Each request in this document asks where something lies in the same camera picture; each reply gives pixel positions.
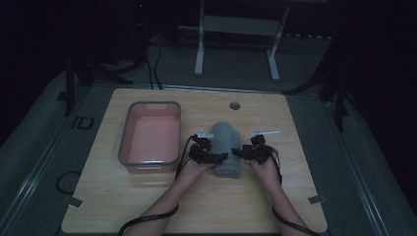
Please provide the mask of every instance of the metal frame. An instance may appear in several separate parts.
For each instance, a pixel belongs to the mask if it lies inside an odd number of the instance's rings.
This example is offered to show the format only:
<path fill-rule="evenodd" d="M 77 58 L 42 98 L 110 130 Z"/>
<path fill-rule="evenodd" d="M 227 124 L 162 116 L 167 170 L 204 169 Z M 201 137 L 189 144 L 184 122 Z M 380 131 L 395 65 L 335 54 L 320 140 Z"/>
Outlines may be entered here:
<path fill-rule="evenodd" d="M 274 36 L 274 42 L 267 50 L 267 58 L 270 69 L 270 76 L 274 82 L 279 81 L 278 69 L 276 67 L 275 53 L 282 37 L 282 31 L 288 17 L 289 7 L 285 11 L 280 21 L 231 18 L 205 15 L 205 0 L 200 1 L 200 26 L 199 26 L 199 48 L 197 50 L 196 69 L 194 74 L 203 74 L 203 63 L 205 58 L 205 31 L 221 31 L 233 33 L 246 33 L 255 35 Z"/>

